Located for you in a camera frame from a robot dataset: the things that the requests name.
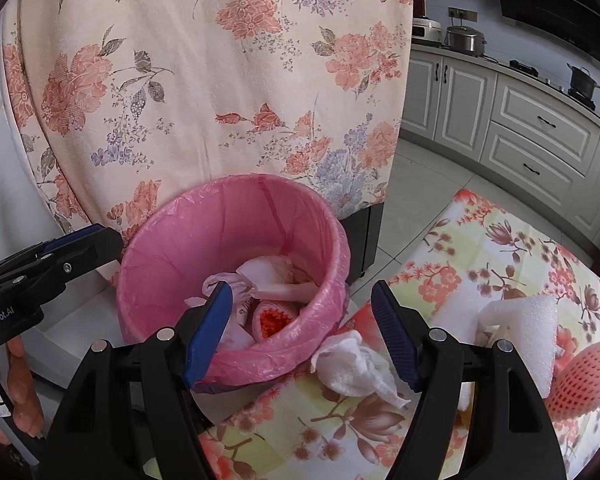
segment wall outlet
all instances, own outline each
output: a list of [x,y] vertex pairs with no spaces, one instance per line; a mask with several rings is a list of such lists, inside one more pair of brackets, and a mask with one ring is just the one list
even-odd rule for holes
[[455,7],[449,7],[449,17],[467,20],[468,22],[478,21],[478,13],[474,10],[456,9]]

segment tiled floor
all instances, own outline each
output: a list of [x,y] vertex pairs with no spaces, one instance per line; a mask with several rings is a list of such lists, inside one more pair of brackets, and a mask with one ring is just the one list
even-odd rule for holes
[[463,187],[531,224],[590,266],[591,258],[584,251],[517,198],[443,156],[398,139],[376,262],[351,285],[351,299],[357,306],[369,299],[377,280],[389,279],[408,261],[429,226]]

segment kitchen cabinet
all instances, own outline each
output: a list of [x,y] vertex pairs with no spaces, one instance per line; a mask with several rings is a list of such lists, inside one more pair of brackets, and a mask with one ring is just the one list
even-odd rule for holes
[[600,247],[600,117],[567,95],[487,59],[413,45],[402,127],[503,176]]
[[600,246],[600,142],[584,181],[570,197],[566,219]]
[[584,177],[516,132],[491,121],[480,163],[517,184],[560,214]]
[[501,74],[491,119],[525,136],[585,174],[600,128],[573,108],[525,82]]
[[434,140],[479,160],[491,117],[497,72],[445,57],[440,79]]
[[440,102],[442,56],[413,50],[409,61],[402,126],[433,139]]

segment human hand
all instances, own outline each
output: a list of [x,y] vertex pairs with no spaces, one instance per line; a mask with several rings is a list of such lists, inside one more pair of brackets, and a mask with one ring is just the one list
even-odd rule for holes
[[[24,345],[20,336],[7,343],[6,351],[9,361],[7,391],[13,401],[13,421],[24,433],[36,436],[42,430],[45,419],[33,387],[33,377],[24,357]],[[0,443],[4,446],[10,443],[1,429]]]

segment cabinet drawer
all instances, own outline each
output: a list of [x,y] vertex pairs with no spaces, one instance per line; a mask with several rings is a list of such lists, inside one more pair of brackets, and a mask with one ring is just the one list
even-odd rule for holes
[[560,213],[574,184],[584,180],[555,155],[493,121],[480,162]]
[[512,77],[498,78],[491,119],[586,174],[600,128],[551,95]]

